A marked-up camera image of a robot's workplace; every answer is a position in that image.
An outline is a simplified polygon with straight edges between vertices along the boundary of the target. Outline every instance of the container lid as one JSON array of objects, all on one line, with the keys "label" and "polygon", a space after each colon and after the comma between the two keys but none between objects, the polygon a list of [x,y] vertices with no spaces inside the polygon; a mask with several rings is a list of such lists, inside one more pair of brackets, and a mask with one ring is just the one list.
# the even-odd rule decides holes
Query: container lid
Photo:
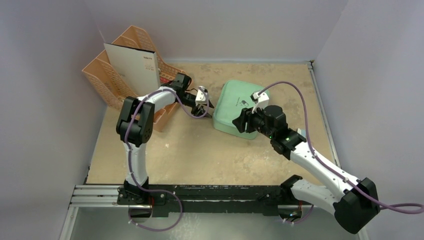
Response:
[{"label": "container lid", "polygon": [[229,80],[224,85],[221,96],[213,113],[213,119],[230,127],[233,120],[240,116],[244,108],[252,108],[255,103],[251,99],[254,92],[264,89],[263,86],[255,85],[245,81]]}]

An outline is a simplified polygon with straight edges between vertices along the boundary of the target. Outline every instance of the mint green plastic container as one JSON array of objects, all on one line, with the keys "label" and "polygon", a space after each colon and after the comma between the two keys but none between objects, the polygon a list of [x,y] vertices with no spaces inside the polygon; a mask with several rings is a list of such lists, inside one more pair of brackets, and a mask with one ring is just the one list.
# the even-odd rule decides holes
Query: mint green plastic container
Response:
[{"label": "mint green plastic container", "polygon": [[232,121],[240,116],[243,108],[252,108],[255,103],[251,100],[254,92],[264,89],[263,86],[245,81],[229,80],[222,88],[221,96],[213,113],[213,127],[221,132],[244,139],[254,139],[258,132],[240,133]]}]

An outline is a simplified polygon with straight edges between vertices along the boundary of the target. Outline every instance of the beige table surface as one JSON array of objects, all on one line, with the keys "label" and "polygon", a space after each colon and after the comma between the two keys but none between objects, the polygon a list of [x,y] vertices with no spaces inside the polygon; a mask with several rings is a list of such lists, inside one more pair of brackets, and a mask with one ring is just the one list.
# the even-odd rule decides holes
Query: beige table surface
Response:
[{"label": "beige table surface", "polygon": [[[305,64],[180,63],[195,85],[205,86],[216,106],[228,80],[267,86],[290,81],[304,94],[314,147],[333,160],[314,85]],[[305,128],[304,110],[289,85],[270,90],[270,105],[279,105],[290,128]],[[93,153],[88,184],[122,184],[127,173],[123,143],[115,132],[119,112],[108,107]],[[151,184],[180,185],[279,185],[293,174],[319,184],[309,172],[278,155],[270,141],[258,135],[239,138],[214,129],[212,119],[193,119],[179,107],[163,132],[154,132],[146,148]]]}]

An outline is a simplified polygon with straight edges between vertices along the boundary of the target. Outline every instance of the white wall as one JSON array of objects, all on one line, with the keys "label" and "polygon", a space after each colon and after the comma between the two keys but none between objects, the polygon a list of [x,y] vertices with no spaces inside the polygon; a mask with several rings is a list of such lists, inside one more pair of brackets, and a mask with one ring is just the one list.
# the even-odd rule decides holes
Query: white wall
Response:
[{"label": "white wall", "polygon": [[[342,167],[380,199],[424,203],[424,2],[349,0],[315,61]],[[424,214],[382,211],[371,239],[423,239]]]},{"label": "white wall", "polygon": [[105,40],[147,30],[167,60],[309,61],[347,0],[85,0]]},{"label": "white wall", "polygon": [[102,42],[83,0],[0,2],[0,239],[59,238],[105,109],[81,73]]}]

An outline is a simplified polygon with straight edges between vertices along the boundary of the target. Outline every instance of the orange basket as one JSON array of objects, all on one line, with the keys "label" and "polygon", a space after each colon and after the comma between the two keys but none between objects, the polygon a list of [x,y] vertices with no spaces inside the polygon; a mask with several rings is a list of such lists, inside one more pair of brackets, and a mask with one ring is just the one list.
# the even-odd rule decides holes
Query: orange basket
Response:
[{"label": "orange basket", "polygon": [[[177,73],[185,74],[183,70],[170,66],[162,60],[149,34],[142,28],[130,26],[113,41],[113,44],[156,52],[161,83],[174,80]],[[112,67],[106,50],[103,50],[82,72],[107,105],[118,111],[121,110],[126,97],[139,97]],[[154,115],[153,129],[161,132],[177,107],[178,103],[173,103],[157,111]]]}]

